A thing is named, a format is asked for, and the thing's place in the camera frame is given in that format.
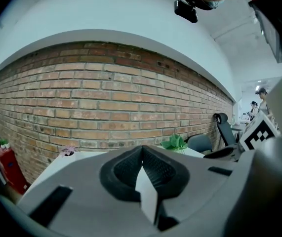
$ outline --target chair backrest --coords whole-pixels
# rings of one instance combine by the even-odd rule
[[[232,145],[236,143],[234,134],[232,132],[231,126],[228,123],[228,116],[225,113],[214,114],[215,121],[217,122],[218,129],[224,140],[225,146]]]
[[[188,140],[188,148],[195,150],[199,153],[211,150],[212,151],[212,144],[208,136],[204,134],[198,134],[191,136]]]

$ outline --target brick wall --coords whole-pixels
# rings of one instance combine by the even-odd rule
[[[0,139],[9,139],[29,182],[60,146],[103,151],[206,133],[232,101],[193,70],[162,55],[77,42],[29,54],[0,72]]]

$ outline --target person wearing cap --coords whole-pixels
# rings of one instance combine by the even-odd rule
[[[250,116],[250,121],[252,121],[258,113],[258,108],[257,108],[258,104],[255,101],[252,101],[250,105],[252,108],[250,112],[247,114]]]
[[[259,110],[266,114],[269,119],[272,119],[273,113],[266,103],[267,91],[265,88],[260,88],[255,94],[258,94],[262,102],[259,105]]]

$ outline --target black cap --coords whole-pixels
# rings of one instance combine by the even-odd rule
[[[258,94],[258,95],[259,95],[260,93],[265,93],[265,94],[267,94],[267,91],[266,91],[265,88],[260,88],[258,91],[255,92],[255,94]]]

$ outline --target chair headrest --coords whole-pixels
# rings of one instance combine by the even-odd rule
[[[215,113],[214,118],[218,124],[224,124],[228,121],[228,116],[225,113]]]

